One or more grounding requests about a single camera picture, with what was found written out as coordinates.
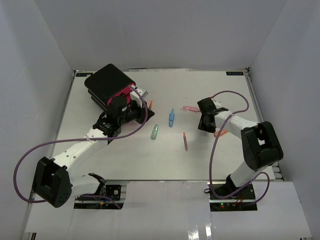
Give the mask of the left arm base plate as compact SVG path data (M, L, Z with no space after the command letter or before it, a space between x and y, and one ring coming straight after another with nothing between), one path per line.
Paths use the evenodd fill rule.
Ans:
M119 184L107 184L103 185L97 190L97 196L105 196L114 201L119 201L121 199L122 186Z

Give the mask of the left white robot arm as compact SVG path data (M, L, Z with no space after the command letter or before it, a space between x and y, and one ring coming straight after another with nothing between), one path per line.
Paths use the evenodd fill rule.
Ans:
M137 100L123 96L113 99L89 132L69 149L49 159L41 158L36 166L32 190L55 208L71 196L87 195L99 200L107 191L107 181L95 174L76 176L76 170L121 133L121 127L132 121L142 124L154 112Z

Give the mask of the orange slim highlighter pen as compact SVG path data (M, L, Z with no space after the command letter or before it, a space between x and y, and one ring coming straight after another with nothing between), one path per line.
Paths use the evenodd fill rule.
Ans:
M150 101L148 109L151 110L153 106L153 100Z

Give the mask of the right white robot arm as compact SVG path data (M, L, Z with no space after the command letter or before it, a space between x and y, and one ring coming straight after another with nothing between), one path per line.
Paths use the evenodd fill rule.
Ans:
M283 149L273 125L268 121L254 122L237 116L225 107L217 107L207 97L197 102L201 117L198 129L214 133L217 128L226 130L241 140L243 162L221 187L220 194L236 200L244 193L243 185L260 172L284 157Z

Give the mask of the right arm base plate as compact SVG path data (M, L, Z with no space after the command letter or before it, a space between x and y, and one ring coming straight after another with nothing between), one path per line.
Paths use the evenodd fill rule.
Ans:
M250 200L253 201L256 199L254 188L251 184L243 188L241 191L237 193L233 193L235 190L229 188L225 183L214 183L213 184L215 193L220 196L220 198L216 197L212 189L208 186L204 189L204 193L209 195L211 200ZM221 198L233 193L229 198Z

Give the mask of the pink slim highlighter pen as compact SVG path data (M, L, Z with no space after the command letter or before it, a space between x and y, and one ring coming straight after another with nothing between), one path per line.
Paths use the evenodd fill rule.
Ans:
M188 151L188 142L187 142L187 136L186 136L185 132L183 132L183 142L184 142L184 149L187 152Z

